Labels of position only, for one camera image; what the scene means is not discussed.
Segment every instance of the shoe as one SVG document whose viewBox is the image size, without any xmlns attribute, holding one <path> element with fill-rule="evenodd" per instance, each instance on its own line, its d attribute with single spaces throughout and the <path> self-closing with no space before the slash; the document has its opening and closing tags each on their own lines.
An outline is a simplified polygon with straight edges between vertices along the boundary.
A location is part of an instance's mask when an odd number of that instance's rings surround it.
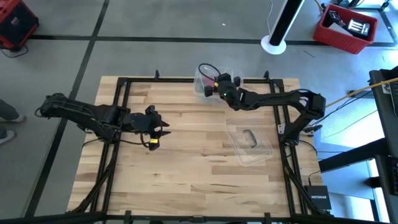
<svg viewBox="0 0 398 224">
<path fill-rule="evenodd" d="M 18 118 L 12 119 L 12 120 L 6 120 L 4 118 L 0 118 L 0 123 L 5 123 L 5 122 L 21 123 L 21 122 L 24 122 L 25 120 L 26 120 L 25 115 L 20 114 Z"/>
<path fill-rule="evenodd" d="M 17 133 L 15 133 L 14 131 L 7 130 L 7 137 L 5 137 L 4 139 L 0 139 L 0 146 L 13 140 L 15 137 L 17 137 Z"/>
</svg>

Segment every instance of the red bin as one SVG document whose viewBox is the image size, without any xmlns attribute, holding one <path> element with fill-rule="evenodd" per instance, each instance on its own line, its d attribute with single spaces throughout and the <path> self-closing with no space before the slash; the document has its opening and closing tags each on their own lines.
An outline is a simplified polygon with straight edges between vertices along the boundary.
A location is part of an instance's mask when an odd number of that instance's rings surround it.
<svg viewBox="0 0 398 224">
<path fill-rule="evenodd" d="M 360 21 L 369 23 L 370 27 L 368 38 L 365 40 L 324 27 L 322 24 L 329 10 L 336 11 L 340 15 L 341 20 L 343 20 L 345 23 L 348 23 L 350 19 L 358 19 Z M 338 49 L 345 50 L 353 54 L 358 54 L 366 46 L 373 43 L 374 37 L 376 36 L 376 30 L 376 18 L 373 18 L 371 16 L 365 16 L 358 12 L 354 12 L 352 10 L 336 6 L 334 4 L 330 4 L 326 7 L 322 18 L 320 19 L 317 28 L 315 29 L 313 39 L 324 44 L 337 47 Z"/>
</svg>

